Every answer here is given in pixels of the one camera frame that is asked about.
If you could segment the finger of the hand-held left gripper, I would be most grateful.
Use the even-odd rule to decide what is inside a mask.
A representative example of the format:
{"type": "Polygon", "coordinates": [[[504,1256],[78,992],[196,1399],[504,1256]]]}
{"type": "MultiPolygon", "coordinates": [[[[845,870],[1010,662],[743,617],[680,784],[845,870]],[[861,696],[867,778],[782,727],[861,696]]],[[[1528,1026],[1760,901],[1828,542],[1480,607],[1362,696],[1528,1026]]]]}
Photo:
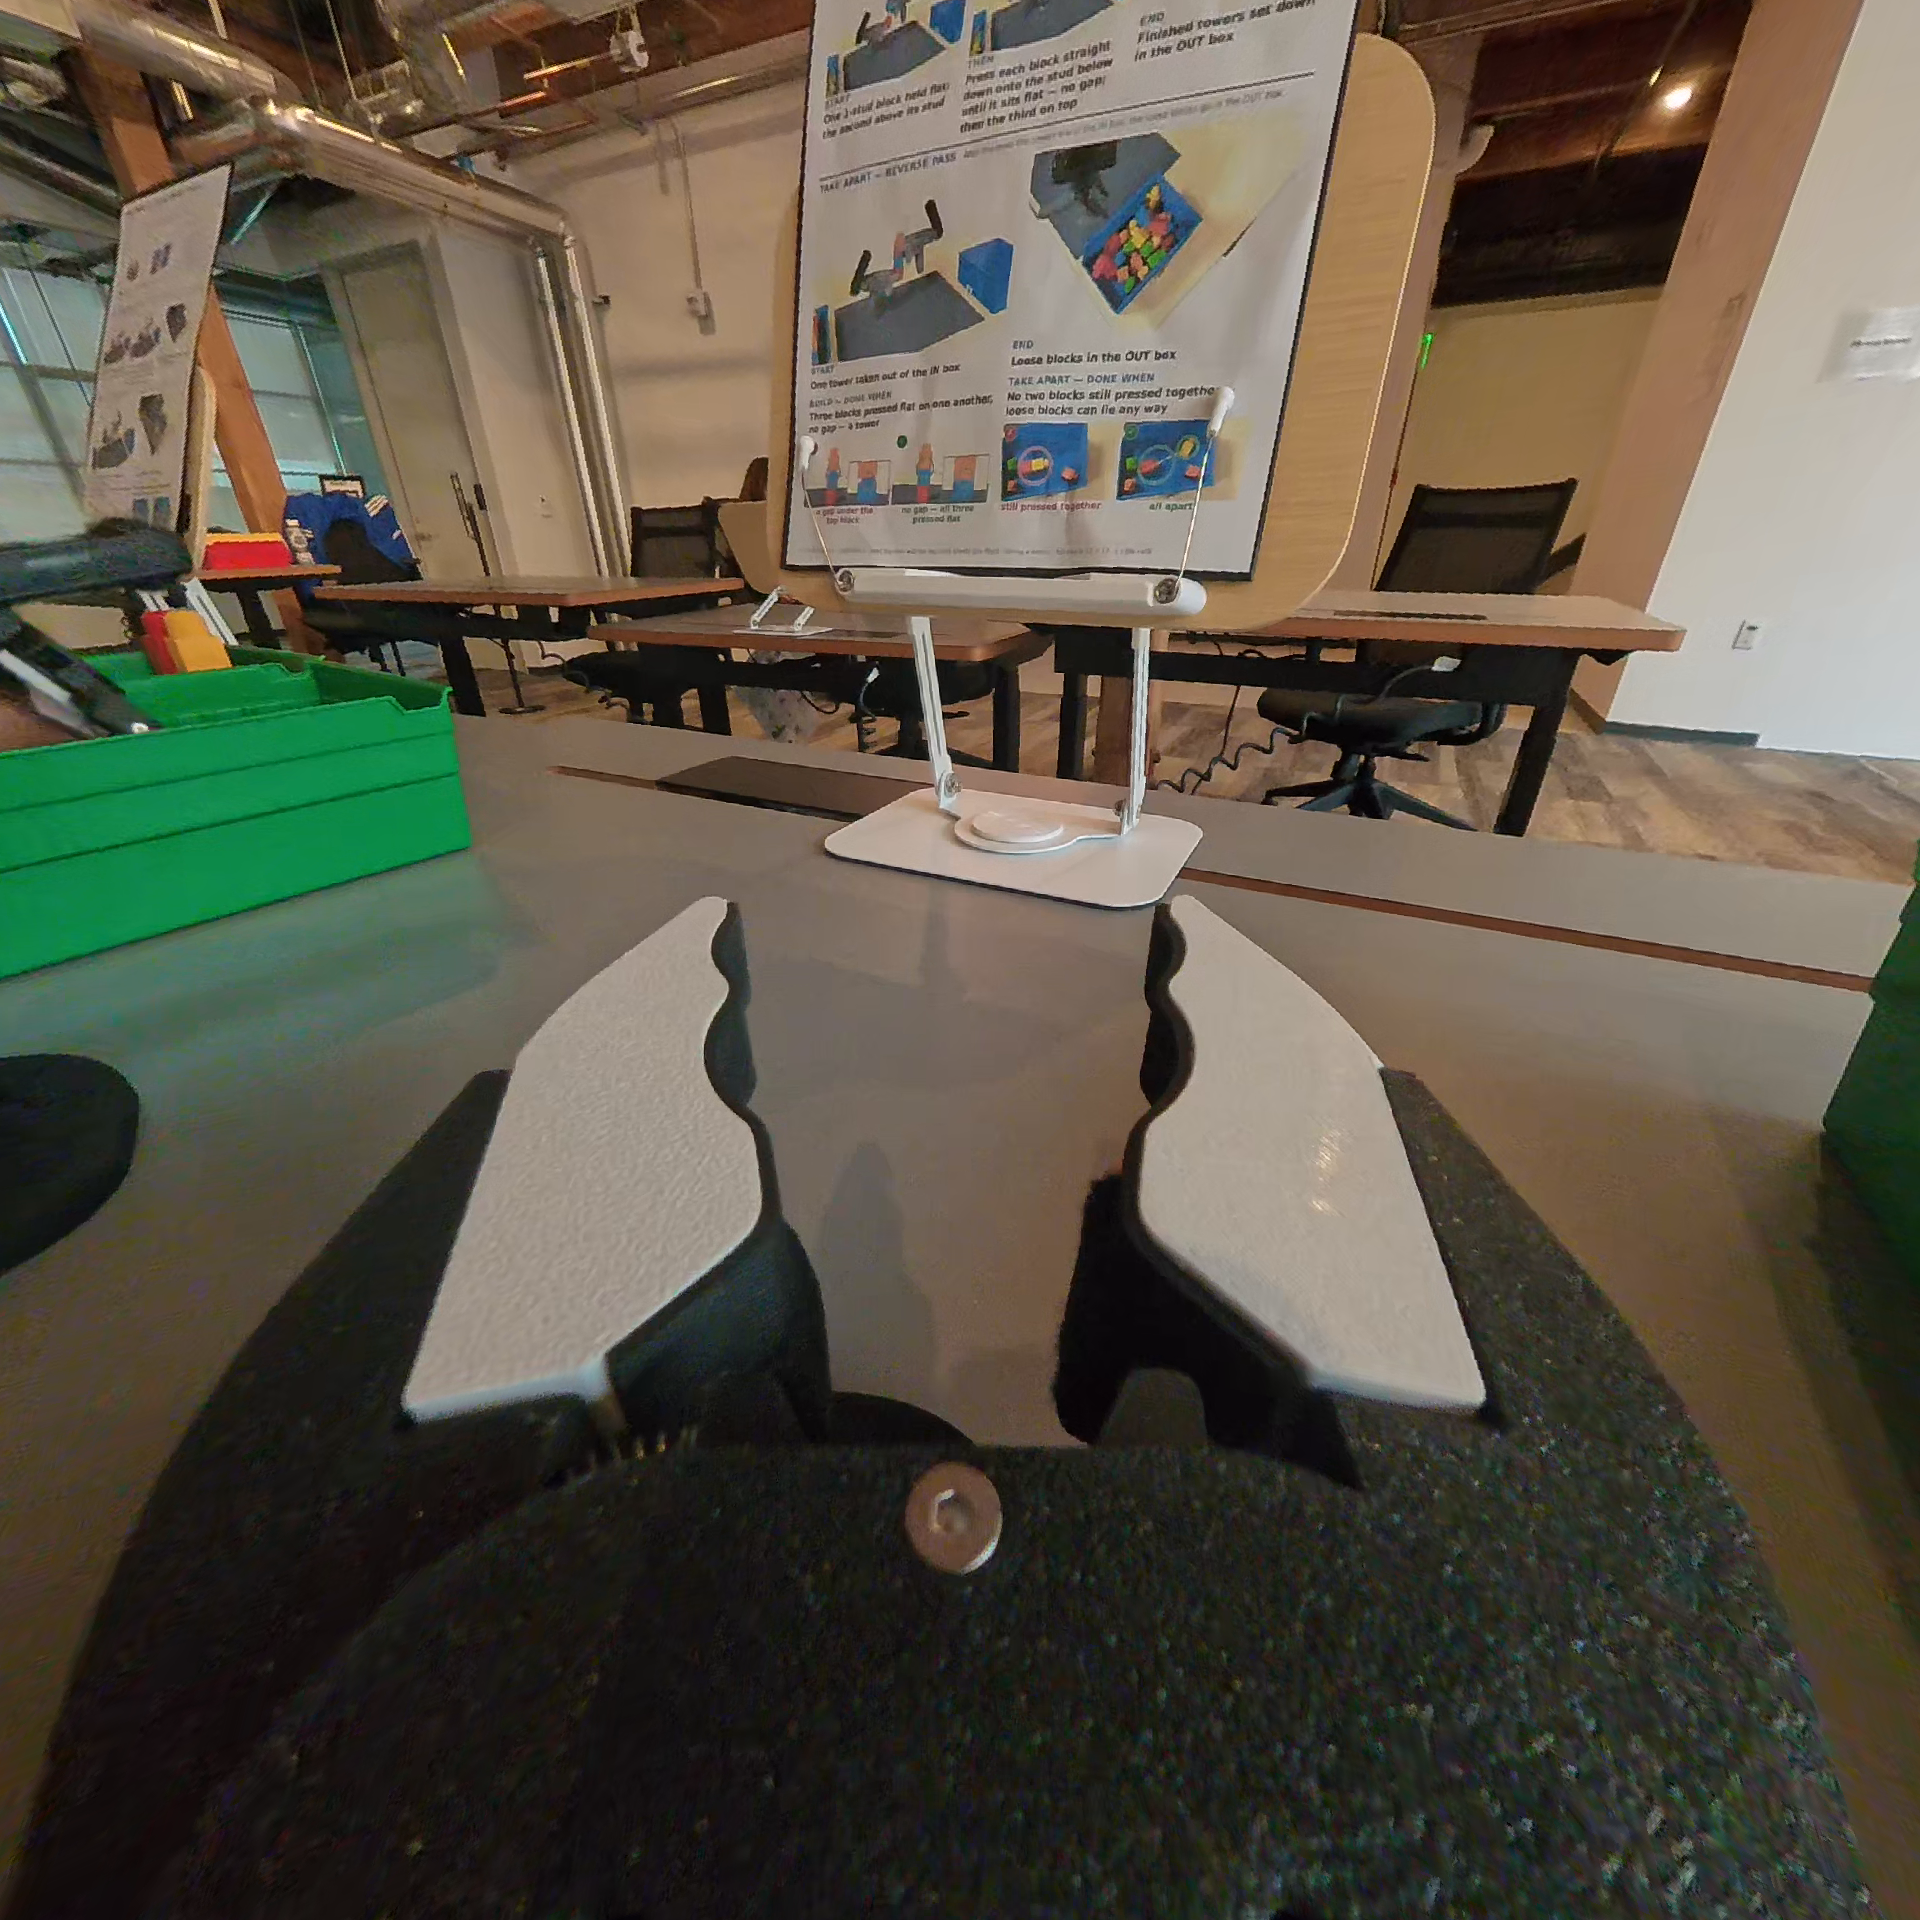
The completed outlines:
{"type": "Polygon", "coordinates": [[[12,608],[3,611],[3,672],[31,710],[58,729],[82,737],[148,737],[159,723],[133,707],[102,672],[34,629],[12,608]]]}

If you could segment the printed instruction sheet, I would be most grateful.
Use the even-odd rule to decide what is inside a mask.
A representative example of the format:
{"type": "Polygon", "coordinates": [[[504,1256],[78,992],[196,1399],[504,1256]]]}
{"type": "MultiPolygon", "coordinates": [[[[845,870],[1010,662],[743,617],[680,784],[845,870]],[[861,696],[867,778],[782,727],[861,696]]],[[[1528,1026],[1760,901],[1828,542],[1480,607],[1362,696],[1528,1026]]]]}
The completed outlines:
{"type": "Polygon", "coordinates": [[[87,413],[87,525],[133,519],[166,531],[179,525],[187,405],[228,192],[224,162],[118,211],[87,413]]]}
{"type": "Polygon", "coordinates": [[[1356,3],[826,3],[780,561],[1254,571],[1356,3]]]}

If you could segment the white door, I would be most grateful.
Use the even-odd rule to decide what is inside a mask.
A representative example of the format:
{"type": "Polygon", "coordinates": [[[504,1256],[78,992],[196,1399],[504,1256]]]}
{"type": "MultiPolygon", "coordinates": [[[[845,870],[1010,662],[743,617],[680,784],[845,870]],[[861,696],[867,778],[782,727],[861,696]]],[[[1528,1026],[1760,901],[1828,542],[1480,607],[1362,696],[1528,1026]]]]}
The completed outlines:
{"type": "Polygon", "coordinates": [[[394,512],[431,583],[492,571],[477,470],[418,245],[394,245],[323,275],[351,362],[394,512]]]}

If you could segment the rounded wooden board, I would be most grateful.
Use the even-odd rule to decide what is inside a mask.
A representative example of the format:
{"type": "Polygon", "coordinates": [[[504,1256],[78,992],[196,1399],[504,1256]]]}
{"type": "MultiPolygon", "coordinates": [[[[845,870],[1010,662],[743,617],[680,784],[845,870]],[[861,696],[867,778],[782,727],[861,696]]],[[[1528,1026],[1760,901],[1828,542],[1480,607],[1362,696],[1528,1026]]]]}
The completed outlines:
{"type": "MultiPolygon", "coordinates": [[[[1207,589],[1205,614],[1182,632],[1262,629],[1301,608],[1342,562],[1398,329],[1434,162],[1434,128],[1424,71],[1396,43],[1362,33],[1357,24],[1254,571],[1238,583],[1205,583],[1174,568],[1207,589]]],[[[788,441],[798,206],[794,229],[796,263],[784,301],[794,359],[774,399],[763,536],[746,568],[757,589],[780,589],[822,614],[894,611],[844,601],[831,585],[831,568],[790,569],[780,561],[784,485],[800,459],[788,441]]]]}

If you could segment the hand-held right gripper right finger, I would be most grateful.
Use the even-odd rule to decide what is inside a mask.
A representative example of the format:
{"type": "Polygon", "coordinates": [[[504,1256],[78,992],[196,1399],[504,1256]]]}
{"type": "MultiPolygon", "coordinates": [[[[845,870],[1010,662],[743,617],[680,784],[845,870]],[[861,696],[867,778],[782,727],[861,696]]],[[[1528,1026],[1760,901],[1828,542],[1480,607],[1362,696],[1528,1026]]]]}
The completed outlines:
{"type": "Polygon", "coordinates": [[[1143,1250],[1315,1390],[1480,1410],[1486,1383],[1367,1041],[1196,896],[1157,913],[1166,1083],[1126,1145],[1143,1250]]]}

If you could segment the black rounded object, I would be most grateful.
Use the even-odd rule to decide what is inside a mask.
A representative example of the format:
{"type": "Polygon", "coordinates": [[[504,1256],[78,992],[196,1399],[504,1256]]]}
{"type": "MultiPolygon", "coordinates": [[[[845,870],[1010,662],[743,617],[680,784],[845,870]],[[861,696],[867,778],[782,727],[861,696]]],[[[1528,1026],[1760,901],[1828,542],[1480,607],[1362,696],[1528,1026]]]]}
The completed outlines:
{"type": "Polygon", "coordinates": [[[136,1091],[107,1064],[78,1054],[3,1062],[3,1277],[112,1201],[136,1135],[136,1091]]]}

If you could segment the white tablet stand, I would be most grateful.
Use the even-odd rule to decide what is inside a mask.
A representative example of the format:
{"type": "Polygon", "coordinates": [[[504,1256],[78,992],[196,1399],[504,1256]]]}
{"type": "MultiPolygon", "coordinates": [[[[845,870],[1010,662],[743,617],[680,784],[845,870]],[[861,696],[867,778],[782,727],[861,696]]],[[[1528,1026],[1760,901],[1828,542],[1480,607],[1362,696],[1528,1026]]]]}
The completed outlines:
{"type": "Polygon", "coordinates": [[[1155,905],[1166,896],[1203,834],[1191,824],[1146,813],[1151,634],[1196,624],[1208,603],[1203,583],[1182,571],[997,578],[834,562],[831,585],[852,607],[907,614],[927,784],[827,834],[822,851],[829,857],[1108,911],[1155,905]],[[1119,802],[1095,808],[962,787],[947,746],[931,635],[931,617],[954,611],[1037,617],[1044,627],[1131,617],[1130,767],[1119,802]]]}

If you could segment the wooden top desk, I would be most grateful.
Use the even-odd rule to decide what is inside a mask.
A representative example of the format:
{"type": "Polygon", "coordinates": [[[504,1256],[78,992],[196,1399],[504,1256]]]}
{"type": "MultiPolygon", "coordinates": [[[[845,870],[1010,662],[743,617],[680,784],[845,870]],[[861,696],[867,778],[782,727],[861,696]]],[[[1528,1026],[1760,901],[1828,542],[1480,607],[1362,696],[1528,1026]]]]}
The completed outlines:
{"type": "MultiPolygon", "coordinates": [[[[859,718],[894,718],[902,729],[894,757],[923,757],[922,688],[904,615],[815,615],[804,634],[750,632],[751,608],[616,621],[594,635],[604,647],[564,666],[564,677],[623,702],[638,725],[683,727],[680,705],[694,694],[701,725],[728,735],[734,688],[796,690],[845,705],[859,718]]],[[[1037,662],[1050,639],[1018,623],[932,617],[931,647],[939,707],[991,702],[991,755],[960,755],[968,767],[1015,774],[1022,760],[1020,669],[1037,662]]]]}
{"type": "Polygon", "coordinates": [[[471,583],[324,583],[314,591],[304,624],[343,639],[414,640],[438,653],[450,710],[484,715],[469,640],[500,646],[588,640],[599,623],[711,608],[741,597],[734,577],[493,577],[471,583]]]}
{"type": "MultiPolygon", "coordinates": [[[[1059,629],[1052,639],[1063,677],[1059,778],[1076,781],[1084,776],[1092,679],[1112,682],[1099,696],[1099,715],[1130,723],[1131,643],[1125,632],[1102,629],[1059,629]]],[[[1173,683],[1254,688],[1262,696],[1270,688],[1338,690],[1357,683],[1352,662],[1364,640],[1490,646],[1496,666],[1516,664],[1527,647],[1546,653],[1548,666],[1571,664],[1574,682],[1579,662],[1615,666],[1627,656],[1664,656],[1677,653],[1685,639],[1682,627],[1590,595],[1326,592],[1263,629],[1197,634],[1191,643],[1151,653],[1148,690],[1173,683]]]]}

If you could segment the silver ceiling duct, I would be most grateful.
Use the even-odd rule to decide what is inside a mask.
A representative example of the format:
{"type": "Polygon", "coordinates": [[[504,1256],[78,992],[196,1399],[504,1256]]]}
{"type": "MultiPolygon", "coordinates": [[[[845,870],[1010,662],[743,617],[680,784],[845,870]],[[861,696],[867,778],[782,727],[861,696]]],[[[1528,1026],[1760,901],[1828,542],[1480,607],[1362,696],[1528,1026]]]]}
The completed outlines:
{"type": "Polygon", "coordinates": [[[283,174],[519,238],[543,258],[570,303],[592,304],[590,263],[558,206],[338,125],[294,102],[293,82],[269,65],[166,15],[74,3],[64,5],[64,16],[87,54],[226,103],[226,113],[170,138],[170,153],[183,170],[261,161],[283,174]]]}

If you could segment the blue bag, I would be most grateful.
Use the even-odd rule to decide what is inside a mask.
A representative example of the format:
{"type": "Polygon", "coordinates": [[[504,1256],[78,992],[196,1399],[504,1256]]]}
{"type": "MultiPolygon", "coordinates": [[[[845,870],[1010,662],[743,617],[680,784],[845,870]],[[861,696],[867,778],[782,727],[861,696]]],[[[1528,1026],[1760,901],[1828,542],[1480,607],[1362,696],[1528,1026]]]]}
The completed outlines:
{"type": "Polygon", "coordinates": [[[330,585],[410,585],[422,578],[394,505],[367,496],[356,477],[283,499],[280,537],[293,559],[331,568],[330,585]]]}

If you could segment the red storage bin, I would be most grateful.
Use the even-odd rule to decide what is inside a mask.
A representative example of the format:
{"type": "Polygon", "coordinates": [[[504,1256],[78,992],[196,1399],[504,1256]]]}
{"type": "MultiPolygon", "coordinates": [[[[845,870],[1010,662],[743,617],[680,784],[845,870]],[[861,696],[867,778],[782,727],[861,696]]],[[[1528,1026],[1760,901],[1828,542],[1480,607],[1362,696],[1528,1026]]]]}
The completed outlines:
{"type": "Polygon", "coordinates": [[[208,585],[285,591],[330,583],[340,569],[314,562],[279,536],[246,531],[208,534],[199,549],[196,577],[208,585]]]}

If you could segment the green plastic bin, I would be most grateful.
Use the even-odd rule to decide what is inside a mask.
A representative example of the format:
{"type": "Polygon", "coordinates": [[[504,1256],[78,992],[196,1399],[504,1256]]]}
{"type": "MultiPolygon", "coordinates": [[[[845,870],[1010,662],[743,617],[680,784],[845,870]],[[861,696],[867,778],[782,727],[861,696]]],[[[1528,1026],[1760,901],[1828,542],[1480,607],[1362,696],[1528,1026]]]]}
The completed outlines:
{"type": "Polygon", "coordinates": [[[1898,1267],[1918,1281],[1915,890],[1868,998],[1868,1019],[1824,1113],[1822,1137],[1898,1267]]]}
{"type": "Polygon", "coordinates": [[[94,664],[158,727],[3,755],[5,979],[471,846],[446,687],[251,647],[94,664]]]}

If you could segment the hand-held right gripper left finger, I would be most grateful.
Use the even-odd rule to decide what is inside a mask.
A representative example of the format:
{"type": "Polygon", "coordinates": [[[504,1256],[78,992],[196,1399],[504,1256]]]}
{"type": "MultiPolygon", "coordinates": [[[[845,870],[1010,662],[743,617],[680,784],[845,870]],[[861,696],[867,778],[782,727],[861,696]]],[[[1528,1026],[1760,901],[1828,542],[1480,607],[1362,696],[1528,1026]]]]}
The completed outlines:
{"type": "Polygon", "coordinates": [[[759,1225],[746,1097],[709,1059],[728,914],[691,904],[519,1049],[399,1395],[412,1423],[543,1399],[616,1423],[614,1350],[759,1225]]]}

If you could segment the black office chair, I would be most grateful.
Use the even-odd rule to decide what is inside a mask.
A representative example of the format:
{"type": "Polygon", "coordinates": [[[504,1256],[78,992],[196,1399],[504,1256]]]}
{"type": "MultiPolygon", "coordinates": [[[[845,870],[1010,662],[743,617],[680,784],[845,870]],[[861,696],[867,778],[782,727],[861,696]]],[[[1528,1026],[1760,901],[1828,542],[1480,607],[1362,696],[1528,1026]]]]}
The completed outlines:
{"type": "Polygon", "coordinates": [[[640,582],[716,582],[728,575],[720,503],[631,507],[631,577],[640,582]]]}
{"type": "MultiPolygon", "coordinates": [[[[1531,595],[1548,577],[1578,481],[1528,488],[1416,485],[1388,549],[1381,592],[1531,595]]],[[[1464,750],[1490,741],[1510,705],[1528,705],[1516,768],[1494,831],[1524,834],[1552,762],[1552,741],[1568,710],[1573,666],[1548,666],[1546,653],[1519,649],[1496,666],[1496,649],[1464,640],[1437,646],[1364,640],[1352,662],[1356,687],[1270,688],[1256,710],[1301,746],[1335,750],[1328,778],[1270,787],[1262,802],[1349,813],[1389,822],[1396,815],[1470,831],[1471,826],[1388,784],[1381,762],[1424,762],[1426,747],[1464,750]]]]}

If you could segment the black flat strip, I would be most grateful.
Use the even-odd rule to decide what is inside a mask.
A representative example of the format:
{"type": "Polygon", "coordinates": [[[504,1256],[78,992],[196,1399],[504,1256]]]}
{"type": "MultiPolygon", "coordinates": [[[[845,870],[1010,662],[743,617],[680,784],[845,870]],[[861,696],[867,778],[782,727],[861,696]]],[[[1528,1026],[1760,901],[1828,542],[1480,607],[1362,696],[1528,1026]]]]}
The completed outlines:
{"type": "Polygon", "coordinates": [[[931,801],[923,783],[861,776],[784,760],[720,757],[654,781],[655,792],[750,810],[854,824],[899,801],[931,801]]]}

